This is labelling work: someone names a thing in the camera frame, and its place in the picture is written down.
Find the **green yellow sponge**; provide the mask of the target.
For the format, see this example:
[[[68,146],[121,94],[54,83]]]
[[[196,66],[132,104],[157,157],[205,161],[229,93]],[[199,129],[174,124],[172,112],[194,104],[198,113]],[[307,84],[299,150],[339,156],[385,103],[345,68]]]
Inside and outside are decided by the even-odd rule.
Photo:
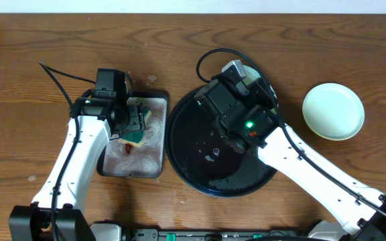
[[[147,123],[149,117],[151,116],[150,109],[143,108],[142,109],[144,124]],[[122,134],[119,139],[120,143],[133,145],[134,147],[140,147],[145,140],[145,131],[137,131],[133,133]]]

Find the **light blue plate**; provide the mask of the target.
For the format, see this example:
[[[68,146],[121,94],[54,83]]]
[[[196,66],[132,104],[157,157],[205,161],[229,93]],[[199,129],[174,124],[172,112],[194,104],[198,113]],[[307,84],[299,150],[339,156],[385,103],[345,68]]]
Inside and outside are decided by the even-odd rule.
[[[244,69],[245,69],[245,73],[246,73],[246,77],[249,77],[249,78],[253,78],[253,77],[261,77],[258,73],[258,71],[256,71],[255,69],[253,69],[252,67],[249,67],[249,66],[246,66],[244,65]]]
[[[303,101],[302,114],[314,133],[332,141],[354,137],[365,121],[360,98],[337,83],[319,84],[311,89]]]

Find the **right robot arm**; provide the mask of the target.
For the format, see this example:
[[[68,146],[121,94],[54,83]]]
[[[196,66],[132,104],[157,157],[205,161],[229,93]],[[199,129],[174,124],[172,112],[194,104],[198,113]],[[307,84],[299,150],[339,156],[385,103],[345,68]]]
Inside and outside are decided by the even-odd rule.
[[[230,82],[220,84],[226,112],[225,140],[237,152],[252,151],[264,164],[282,172],[322,204],[338,221],[342,237],[386,240],[386,195],[346,174],[313,150],[275,111],[266,85],[258,94]]]

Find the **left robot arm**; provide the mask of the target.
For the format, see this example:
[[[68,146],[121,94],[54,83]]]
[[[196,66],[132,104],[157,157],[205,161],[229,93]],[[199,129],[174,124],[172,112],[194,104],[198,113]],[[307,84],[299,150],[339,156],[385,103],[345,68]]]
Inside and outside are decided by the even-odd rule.
[[[143,131],[144,108],[116,98],[80,97],[62,150],[41,190],[9,217],[12,240],[128,240],[113,221],[88,224],[84,204],[90,181],[113,135]]]

